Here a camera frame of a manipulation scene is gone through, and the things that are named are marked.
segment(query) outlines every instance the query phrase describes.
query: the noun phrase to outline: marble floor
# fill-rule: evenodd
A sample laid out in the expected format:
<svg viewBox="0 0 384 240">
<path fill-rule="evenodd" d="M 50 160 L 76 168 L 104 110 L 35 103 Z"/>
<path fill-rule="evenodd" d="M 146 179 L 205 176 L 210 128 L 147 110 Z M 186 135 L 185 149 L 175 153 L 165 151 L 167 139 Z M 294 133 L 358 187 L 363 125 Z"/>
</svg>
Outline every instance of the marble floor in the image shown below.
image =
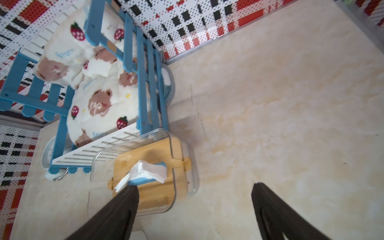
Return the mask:
<svg viewBox="0 0 384 240">
<path fill-rule="evenodd" d="M 135 230 L 260 239 L 250 194 L 264 182 L 332 239 L 384 235 L 384 55 L 333 1 L 298 0 L 170 68 L 170 128 L 193 145 L 200 188 Z M 53 185 L 37 169 L 11 238 L 64 239 L 86 221 L 88 176 Z"/>
</svg>

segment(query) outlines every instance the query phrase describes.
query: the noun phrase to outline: blanket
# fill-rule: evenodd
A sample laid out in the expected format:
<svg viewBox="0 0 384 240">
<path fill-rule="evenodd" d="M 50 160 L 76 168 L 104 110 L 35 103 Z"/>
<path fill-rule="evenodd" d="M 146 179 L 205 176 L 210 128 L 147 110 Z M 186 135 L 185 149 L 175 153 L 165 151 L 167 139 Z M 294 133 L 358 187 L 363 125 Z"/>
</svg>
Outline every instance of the blanket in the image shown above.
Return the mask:
<svg viewBox="0 0 384 240">
<path fill-rule="evenodd" d="M 82 72 L 84 64 L 104 49 L 102 46 L 91 45 L 85 38 L 84 22 L 89 6 L 90 1 L 87 1 L 82 8 L 68 16 L 45 45 L 44 54 L 35 66 L 35 74 L 41 80 L 71 86 L 73 89 L 84 80 L 85 75 Z M 101 33 L 123 51 L 124 22 L 107 3 Z"/>
<path fill-rule="evenodd" d="M 107 49 L 90 59 L 82 73 L 67 118 L 68 134 L 77 147 L 134 123 L 139 113 L 137 74 L 125 72 L 122 61 Z"/>
</svg>

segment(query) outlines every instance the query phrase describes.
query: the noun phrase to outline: clear plastic box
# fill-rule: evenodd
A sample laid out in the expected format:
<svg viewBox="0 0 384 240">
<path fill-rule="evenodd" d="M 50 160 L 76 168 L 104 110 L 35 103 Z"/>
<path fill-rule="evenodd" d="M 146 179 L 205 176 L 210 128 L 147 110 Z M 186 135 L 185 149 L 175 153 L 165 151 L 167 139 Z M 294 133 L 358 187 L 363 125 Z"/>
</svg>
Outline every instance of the clear plastic box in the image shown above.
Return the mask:
<svg viewBox="0 0 384 240">
<path fill-rule="evenodd" d="M 138 186 L 137 216 L 167 212 L 176 202 L 196 192 L 198 176 L 193 154 L 189 154 L 191 148 L 166 130 L 156 129 L 141 136 L 127 136 L 111 144 L 113 146 L 100 150 L 92 162 L 91 181 L 102 182 L 105 187 L 90 190 L 88 217 L 116 195 L 113 188 L 139 160 L 151 164 L 164 162 L 167 179 L 164 184 L 155 181 Z"/>
</svg>

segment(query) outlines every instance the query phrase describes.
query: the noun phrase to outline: bed rail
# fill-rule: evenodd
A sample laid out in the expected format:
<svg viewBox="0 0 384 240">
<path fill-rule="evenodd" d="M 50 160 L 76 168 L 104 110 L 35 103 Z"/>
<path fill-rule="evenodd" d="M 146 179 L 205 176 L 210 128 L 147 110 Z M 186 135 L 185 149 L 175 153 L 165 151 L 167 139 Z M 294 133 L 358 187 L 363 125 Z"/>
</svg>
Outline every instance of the bed rail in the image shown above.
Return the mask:
<svg viewBox="0 0 384 240">
<path fill-rule="evenodd" d="M 29 61 L 37 63 L 40 55 L 43 54 L 43 47 L 48 42 L 54 31 L 64 19 L 81 5 L 83 0 L 70 5 L 62 14 L 56 17 L 51 24 L 44 28 L 29 44 L 22 48 L 16 56 L 11 70 L 5 80 L 3 89 L 0 93 L 0 110 L 7 111 L 14 102 L 23 103 L 22 114 L 31 117 L 36 109 L 44 110 L 44 120 L 52 121 L 55 114 L 59 114 L 60 122 L 56 136 L 56 142 L 51 160 L 49 172 L 56 174 L 60 168 L 68 168 L 68 173 L 75 173 L 78 167 L 82 167 L 85 173 L 90 172 L 93 156 L 106 147 L 118 144 L 121 141 L 129 140 L 129 137 L 137 137 L 146 134 L 154 129 L 162 127 L 168 130 L 168 117 L 166 111 L 166 101 L 164 97 L 164 83 L 161 74 L 161 56 L 149 39 L 144 39 L 139 27 L 135 26 L 128 13 L 123 12 L 116 2 L 106 0 L 117 14 L 124 20 L 124 52 L 120 51 L 112 42 L 101 34 L 101 23 L 104 11 L 105 0 L 92 0 L 84 29 L 86 39 L 98 46 L 101 44 L 124 63 L 126 71 L 134 71 L 138 76 L 139 88 L 139 118 L 136 123 L 113 132 L 101 139 L 91 142 L 83 147 L 73 146 L 72 151 L 63 155 L 65 148 L 66 135 L 68 132 L 66 121 L 68 112 L 72 104 L 74 90 L 67 87 L 64 104 L 57 106 L 60 85 L 52 84 L 46 102 L 40 101 L 40 95 L 44 82 L 37 77 L 33 78 L 28 95 L 24 96 L 17 93 L 25 69 Z M 132 61 L 132 37 L 136 33 L 137 40 L 137 65 Z M 147 54 L 148 72 L 145 68 L 145 57 Z M 151 96 L 151 119 L 148 117 L 146 105 L 146 83 L 149 84 Z M 162 126 L 160 126 L 158 111 L 161 114 Z"/>
</svg>

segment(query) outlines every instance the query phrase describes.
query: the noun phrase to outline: white tissue paper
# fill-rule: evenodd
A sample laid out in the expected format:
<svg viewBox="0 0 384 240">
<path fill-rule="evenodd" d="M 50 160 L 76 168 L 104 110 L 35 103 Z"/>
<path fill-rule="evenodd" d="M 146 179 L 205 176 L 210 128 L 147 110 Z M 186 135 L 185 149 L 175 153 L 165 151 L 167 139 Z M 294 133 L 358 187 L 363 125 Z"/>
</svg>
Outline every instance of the white tissue paper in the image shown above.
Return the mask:
<svg viewBox="0 0 384 240">
<path fill-rule="evenodd" d="M 167 167 L 139 160 L 133 165 L 130 172 L 116 185 L 115 191 L 120 192 L 129 181 L 142 177 L 147 179 L 153 178 L 160 183 L 164 183 L 167 178 Z"/>
</svg>

